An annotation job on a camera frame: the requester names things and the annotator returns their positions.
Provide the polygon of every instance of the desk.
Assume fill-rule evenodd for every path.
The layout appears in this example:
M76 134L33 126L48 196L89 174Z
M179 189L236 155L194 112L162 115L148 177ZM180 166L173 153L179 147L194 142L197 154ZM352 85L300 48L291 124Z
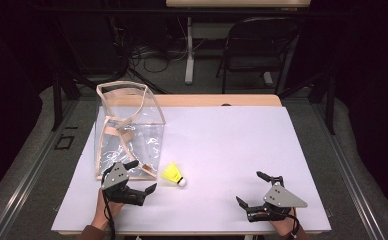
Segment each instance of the desk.
M307 8L310 0L166 0L166 6L178 8ZM225 38L232 25L212 24L208 27L205 24L201 26L205 29L206 34L213 33L214 38ZM185 83L193 83L194 71L194 54L193 54L193 38L206 38L203 34L193 33L193 26L191 17L188 17L187 23L187 41L188 41L188 57L187 68L185 72Z
M269 223L249 223L235 199L239 196L252 206L263 204L262 198L271 184L258 178L256 171L282 175L287 189L308 203L307 208L298 209L299 220L306 231L331 230L291 120L278 97L156 97L167 122L159 172L175 161L188 184L178 188L161 178L130 181L128 185L133 189L144 189L153 182L157 182L157 188L147 197L144 206L124 207L115 220L117 234L274 233ZM225 103L233 106L220 107ZM53 231L78 234L93 218L100 187L94 177L93 146L92 131L52 226Z

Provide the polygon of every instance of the chair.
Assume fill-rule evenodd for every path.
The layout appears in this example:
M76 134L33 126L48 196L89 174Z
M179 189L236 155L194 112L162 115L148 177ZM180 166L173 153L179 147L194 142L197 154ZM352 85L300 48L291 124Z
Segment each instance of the chair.
M249 18L236 23L226 46L216 77L223 68L222 94L229 72L279 72L277 94L290 43L298 36L300 24L289 18Z

